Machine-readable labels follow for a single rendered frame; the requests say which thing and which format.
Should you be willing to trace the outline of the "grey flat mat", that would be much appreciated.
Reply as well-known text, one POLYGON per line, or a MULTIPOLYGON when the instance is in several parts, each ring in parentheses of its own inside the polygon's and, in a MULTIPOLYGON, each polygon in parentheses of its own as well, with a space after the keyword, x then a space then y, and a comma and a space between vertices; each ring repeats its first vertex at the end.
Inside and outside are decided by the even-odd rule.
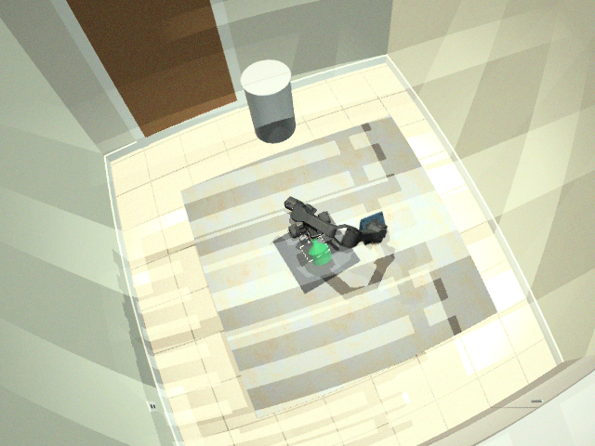
POLYGON ((301 244, 299 237, 293 239, 289 231, 272 241, 304 294, 361 261, 352 248, 338 245, 334 239, 326 237, 325 234, 317 237, 317 241, 326 243, 332 255, 332 259, 322 266, 314 266, 311 261, 309 255, 312 247, 311 240, 301 244))

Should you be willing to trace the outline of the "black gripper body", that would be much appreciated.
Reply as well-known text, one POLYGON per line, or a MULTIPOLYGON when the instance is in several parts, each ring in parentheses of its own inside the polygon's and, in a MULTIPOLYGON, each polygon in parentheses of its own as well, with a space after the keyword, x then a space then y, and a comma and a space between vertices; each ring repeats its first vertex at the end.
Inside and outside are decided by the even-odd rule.
MULTIPOLYGON (((331 223, 330 217, 328 216, 328 214, 326 212, 322 212, 322 213, 318 214, 318 217, 328 223, 331 223)), ((301 224, 300 227, 298 227, 297 224, 294 224, 294 225, 291 225, 288 227, 293 239, 296 239, 297 237, 300 237, 301 234, 307 232, 306 231, 307 223, 306 222, 302 222, 302 223, 303 224, 301 224)))

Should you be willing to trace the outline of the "green glass bottle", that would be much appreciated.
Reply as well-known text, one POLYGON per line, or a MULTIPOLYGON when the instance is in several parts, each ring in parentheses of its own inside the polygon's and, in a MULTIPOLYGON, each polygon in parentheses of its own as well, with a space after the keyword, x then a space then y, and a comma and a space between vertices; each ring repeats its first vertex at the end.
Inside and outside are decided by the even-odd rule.
MULTIPOLYGON (((310 234, 309 234, 310 236, 310 234)), ((317 238, 312 239, 310 236, 312 247, 309 250, 309 255, 314 266, 322 266, 327 264, 332 255, 326 243, 318 243, 317 238)))

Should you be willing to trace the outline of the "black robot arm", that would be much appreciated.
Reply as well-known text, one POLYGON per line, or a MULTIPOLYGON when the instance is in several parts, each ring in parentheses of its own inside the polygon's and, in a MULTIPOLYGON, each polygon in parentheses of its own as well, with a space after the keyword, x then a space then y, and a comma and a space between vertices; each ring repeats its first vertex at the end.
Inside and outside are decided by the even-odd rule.
POLYGON ((308 203, 289 196, 284 201, 284 207, 292 211, 290 217, 295 222, 306 222, 306 230, 309 232, 312 239, 320 237, 325 234, 326 237, 334 239, 338 245, 347 247, 349 249, 354 248, 361 242, 372 241, 373 243, 382 243, 385 233, 388 229, 386 224, 379 223, 375 218, 371 222, 367 223, 366 230, 358 230, 357 228, 348 225, 334 225, 330 224, 323 219, 317 217, 315 212, 316 208, 308 203), (342 242, 339 242, 335 237, 337 230, 347 228, 342 242))

